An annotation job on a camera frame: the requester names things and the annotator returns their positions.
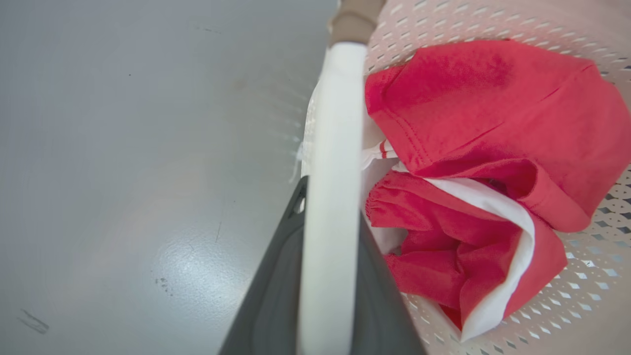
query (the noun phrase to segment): plastic basket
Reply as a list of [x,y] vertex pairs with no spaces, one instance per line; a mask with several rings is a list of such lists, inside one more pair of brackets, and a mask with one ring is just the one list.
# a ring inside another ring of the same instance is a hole
[[[476,39],[514,39],[594,60],[631,103],[631,3],[625,0],[390,0],[368,46],[365,73],[403,63],[415,49]],[[309,173],[314,102],[307,109],[302,174]],[[382,133],[365,116],[364,143]],[[388,166],[371,167],[364,193]],[[377,242],[380,231],[374,231]],[[525,307],[492,331],[460,343],[432,303],[404,295],[430,354],[604,354],[631,349],[631,167],[596,211],[588,229],[560,234],[569,264]]]

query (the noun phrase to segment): beige connector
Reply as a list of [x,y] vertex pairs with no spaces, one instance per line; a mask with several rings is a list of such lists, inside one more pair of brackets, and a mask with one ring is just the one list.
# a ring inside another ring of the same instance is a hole
[[331,19],[329,46],[338,42],[368,44],[385,4],[386,0],[342,0],[338,13]]

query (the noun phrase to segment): perforated basket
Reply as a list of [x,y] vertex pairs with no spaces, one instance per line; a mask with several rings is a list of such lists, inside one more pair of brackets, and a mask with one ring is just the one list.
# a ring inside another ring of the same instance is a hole
[[[419,47],[510,38],[594,60],[629,105],[629,37],[631,2],[626,0],[389,0],[368,46],[365,73],[401,64]],[[309,173],[317,91],[316,87],[307,109],[303,175]],[[380,135],[366,116],[365,146]],[[367,177],[365,194],[384,173],[382,169]],[[432,303],[404,295],[428,352],[631,353],[631,167],[602,201],[588,229],[559,236],[567,268],[496,329],[465,343]]]

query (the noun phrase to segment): red cloth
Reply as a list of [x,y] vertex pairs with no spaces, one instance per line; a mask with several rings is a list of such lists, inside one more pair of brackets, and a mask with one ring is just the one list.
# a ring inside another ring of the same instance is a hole
[[534,257],[508,315],[566,264],[549,226],[587,227],[631,160],[631,118],[596,65],[513,41],[419,49],[370,75],[365,95],[414,175],[390,172],[375,186],[370,221],[410,231],[401,256],[386,256],[397,285],[438,301],[459,327],[502,282],[520,228],[420,177],[475,179],[530,211]]
[[419,49],[366,105],[410,172],[493,179],[563,232],[586,228],[631,160],[631,119],[587,59],[514,41]]
[[[442,191],[424,179],[390,171],[366,202],[374,227],[408,230],[401,256],[386,262],[402,292],[438,302],[462,329],[462,322],[505,279],[521,228]],[[507,316],[534,297],[567,265],[563,243],[531,214],[536,243],[531,266],[505,311]]]

